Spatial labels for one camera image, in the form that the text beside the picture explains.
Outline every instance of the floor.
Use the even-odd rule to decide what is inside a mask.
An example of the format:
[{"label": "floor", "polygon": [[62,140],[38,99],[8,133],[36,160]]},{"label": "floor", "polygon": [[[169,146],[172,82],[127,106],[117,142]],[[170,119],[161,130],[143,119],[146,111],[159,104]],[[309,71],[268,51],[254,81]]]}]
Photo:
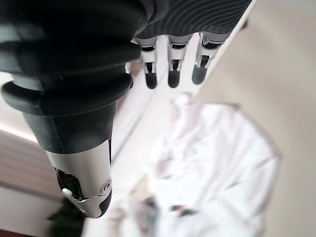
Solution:
[{"label": "floor", "polygon": [[315,1],[259,1],[197,98],[239,104],[281,153],[264,237],[316,236],[315,22]]}]

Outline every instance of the white towel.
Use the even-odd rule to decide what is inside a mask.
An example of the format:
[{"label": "white towel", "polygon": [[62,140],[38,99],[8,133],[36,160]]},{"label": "white towel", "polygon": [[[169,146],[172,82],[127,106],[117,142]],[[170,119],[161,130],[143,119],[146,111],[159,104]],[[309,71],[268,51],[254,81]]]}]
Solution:
[{"label": "white towel", "polygon": [[[158,237],[257,237],[278,159],[237,107],[174,100],[177,120],[156,143],[149,170],[161,212]],[[197,211],[179,217],[171,206]]]}]

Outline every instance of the robotic hand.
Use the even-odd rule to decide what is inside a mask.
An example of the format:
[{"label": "robotic hand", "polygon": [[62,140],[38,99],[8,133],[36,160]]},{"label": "robotic hand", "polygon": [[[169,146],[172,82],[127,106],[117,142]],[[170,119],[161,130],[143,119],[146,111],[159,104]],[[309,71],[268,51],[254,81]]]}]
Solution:
[{"label": "robotic hand", "polygon": [[155,44],[167,35],[168,83],[176,87],[186,45],[200,32],[193,73],[200,84],[250,2],[1,0],[0,71],[14,78],[2,95],[23,112],[62,192],[88,217],[102,216],[111,201],[116,101],[132,83],[126,62],[142,54],[147,85],[155,88]]}]

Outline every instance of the green plant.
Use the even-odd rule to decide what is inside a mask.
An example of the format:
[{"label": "green plant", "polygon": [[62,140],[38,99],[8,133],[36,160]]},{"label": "green plant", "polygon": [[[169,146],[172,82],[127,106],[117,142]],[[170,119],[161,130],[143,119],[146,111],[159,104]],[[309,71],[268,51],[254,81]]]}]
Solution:
[{"label": "green plant", "polygon": [[48,219],[53,222],[49,237],[81,236],[85,216],[68,199],[63,199],[61,208]]}]

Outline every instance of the black rubber fingertip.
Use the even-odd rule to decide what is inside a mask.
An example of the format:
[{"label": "black rubber fingertip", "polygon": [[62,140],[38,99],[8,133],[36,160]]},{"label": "black rubber fingertip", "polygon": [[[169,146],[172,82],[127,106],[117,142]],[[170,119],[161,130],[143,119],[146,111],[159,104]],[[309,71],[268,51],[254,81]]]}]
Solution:
[{"label": "black rubber fingertip", "polygon": [[156,73],[146,74],[146,84],[149,89],[155,89],[155,87],[157,86]]},{"label": "black rubber fingertip", "polygon": [[176,70],[169,71],[168,85],[171,88],[176,88],[179,85],[179,81],[180,81],[180,72]]},{"label": "black rubber fingertip", "polygon": [[193,74],[192,74],[192,81],[195,85],[199,85],[204,81],[206,71],[207,69],[204,67],[200,67],[200,68],[194,67]]}]

